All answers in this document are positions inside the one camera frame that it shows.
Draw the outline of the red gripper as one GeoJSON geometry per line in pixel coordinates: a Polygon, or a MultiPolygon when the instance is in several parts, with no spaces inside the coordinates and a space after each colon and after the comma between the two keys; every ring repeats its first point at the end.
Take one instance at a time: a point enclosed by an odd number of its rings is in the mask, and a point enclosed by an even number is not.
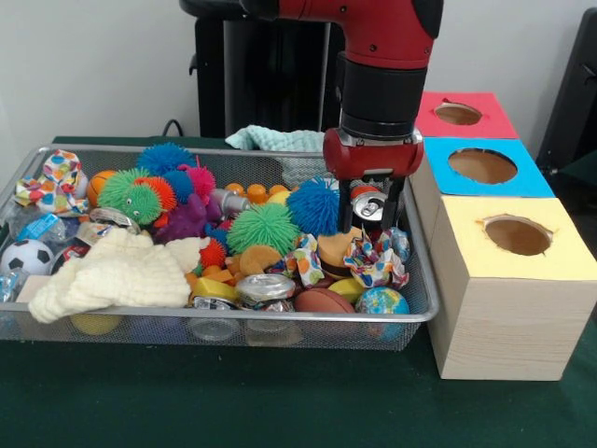
{"type": "Polygon", "coordinates": [[[325,132],[323,156],[327,170],[339,180],[338,231],[349,232],[353,221],[351,180],[368,176],[390,179],[382,212],[383,230],[396,224],[396,211],[402,192],[402,178],[413,174],[423,159],[423,136],[414,129],[395,141],[371,140],[348,134],[343,129],[325,132]]]}

